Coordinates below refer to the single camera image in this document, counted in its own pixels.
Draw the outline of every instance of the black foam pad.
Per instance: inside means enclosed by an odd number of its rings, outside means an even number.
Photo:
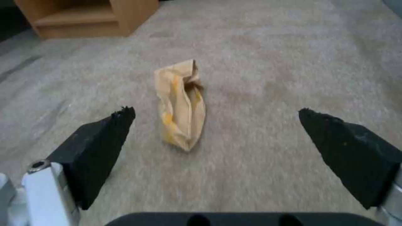
[[[63,165],[75,202],[87,210],[105,183],[135,118],[134,108],[80,126],[49,156]]]
[[[364,208],[381,204],[399,170],[402,153],[362,125],[310,109],[299,119],[324,162]]]

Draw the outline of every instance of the beige carpet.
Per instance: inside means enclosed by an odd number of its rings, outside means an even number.
[[[0,172],[19,184],[83,123],[134,106],[81,225],[139,211],[369,215],[324,165],[302,107],[402,148],[402,20],[380,0],[174,0],[128,38],[0,43]],[[206,87],[190,154],[161,142],[153,71],[194,58]]]

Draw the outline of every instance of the brown paper bag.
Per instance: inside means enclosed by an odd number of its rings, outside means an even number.
[[[155,71],[162,139],[190,151],[205,121],[205,103],[195,60]]]

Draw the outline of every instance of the wooden furniture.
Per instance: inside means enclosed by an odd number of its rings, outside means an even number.
[[[43,39],[128,36],[158,9],[158,0],[15,0]]]

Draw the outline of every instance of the wooden cabinet base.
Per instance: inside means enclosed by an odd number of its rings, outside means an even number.
[[[158,9],[158,0],[15,0],[43,39],[128,36]]]

